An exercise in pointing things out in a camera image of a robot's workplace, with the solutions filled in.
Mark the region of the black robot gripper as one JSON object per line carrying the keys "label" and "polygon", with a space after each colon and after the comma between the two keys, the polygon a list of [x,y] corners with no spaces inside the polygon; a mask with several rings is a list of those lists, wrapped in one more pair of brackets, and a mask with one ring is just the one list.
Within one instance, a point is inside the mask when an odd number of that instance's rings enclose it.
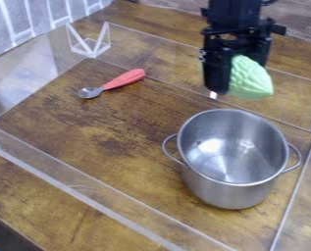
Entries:
{"label": "black robot gripper", "polygon": [[204,84],[210,91],[225,95],[230,89],[231,59],[235,53],[255,53],[255,61],[269,62],[277,22],[262,18],[262,8],[278,0],[210,0],[202,15],[208,26],[203,29],[202,61]]}

